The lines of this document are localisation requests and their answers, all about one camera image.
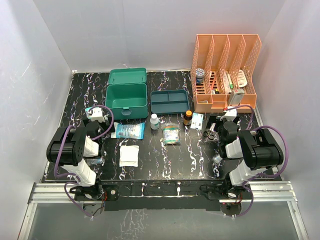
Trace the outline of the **brown glass medicine bottle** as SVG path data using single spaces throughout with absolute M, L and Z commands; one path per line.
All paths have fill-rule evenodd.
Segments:
M 189 126 L 192 123 L 193 112 L 191 110 L 187 110 L 183 117 L 183 124 L 185 126 Z

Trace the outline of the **white plastic medicine bottle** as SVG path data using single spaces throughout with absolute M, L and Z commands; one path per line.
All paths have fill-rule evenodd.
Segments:
M 150 117 L 150 127 L 152 130 L 158 130 L 159 129 L 159 118 L 157 114 L 153 113 Z

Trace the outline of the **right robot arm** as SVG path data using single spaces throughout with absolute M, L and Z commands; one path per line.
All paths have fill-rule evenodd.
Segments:
M 228 199 L 240 196 L 251 178 L 282 165 L 285 159 L 281 147 L 268 128 L 240 130 L 238 120 L 238 116 L 232 120 L 224 116 L 211 116 L 203 133 L 210 140 L 217 133 L 218 151 L 213 157 L 215 164 L 233 159 L 242 160 L 234 170 L 226 174 L 222 184 L 215 190 Z

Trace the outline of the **blue white bandage roll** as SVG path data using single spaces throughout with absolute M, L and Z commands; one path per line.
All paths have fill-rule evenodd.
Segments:
M 223 160 L 223 158 L 220 156 L 220 154 L 216 154 L 216 155 L 212 158 L 212 160 L 213 160 L 213 162 L 214 162 L 215 164 L 219 164 L 219 163 Z

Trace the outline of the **rubber gloves clear package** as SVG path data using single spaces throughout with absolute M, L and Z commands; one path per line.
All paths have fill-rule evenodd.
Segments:
M 176 123 L 165 123 L 161 127 L 163 133 L 164 145 L 179 144 L 180 141 L 180 127 Z

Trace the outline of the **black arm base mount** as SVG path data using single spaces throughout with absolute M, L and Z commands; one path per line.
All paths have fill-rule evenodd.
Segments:
M 234 199 L 215 192 L 223 180 L 101 181 L 102 198 L 92 200 L 73 195 L 77 201 L 85 203 L 100 201 L 104 210 L 110 212 L 143 209 L 219 211 L 223 204 L 239 208 L 242 202 L 251 200 L 246 190 Z

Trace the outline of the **green medicine kit box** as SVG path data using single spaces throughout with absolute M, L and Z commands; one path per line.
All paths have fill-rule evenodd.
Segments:
M 142 67 L 111 70 L 105 106 L 117 121 L 145 119 L 148 116 L 147 70 Z

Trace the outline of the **blue mask package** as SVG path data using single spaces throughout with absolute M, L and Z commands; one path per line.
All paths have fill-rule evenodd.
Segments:
M 115 132 L 111 133 L 111 138 L 126 138 L 142 140 L 144 138 L 145 123 L 139 124 L 121 124 L 115 122 Z

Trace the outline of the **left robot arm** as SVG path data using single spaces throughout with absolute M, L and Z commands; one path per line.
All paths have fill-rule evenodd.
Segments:
M 70 193 L 75 196 L 91 200 L 102 198 L 104 188 L 89 163 L 98 163 L 106 155 L 100 135 L 105 131 L 115 131 L 110 120 L 110 117 L 104 116 L 101 122 L 86 117 L 78 127 L 59 127 L 47 147 L 46 157 L 54 164 L 54 177 L 70 176 L 75 183 Z

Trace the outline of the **white grey device box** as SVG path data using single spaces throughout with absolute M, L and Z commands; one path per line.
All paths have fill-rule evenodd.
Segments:
M 233 89 L 227 101 L 227 105 L 238 106 L 241 103 L 244 95 L 245 91 L 242 88 Z

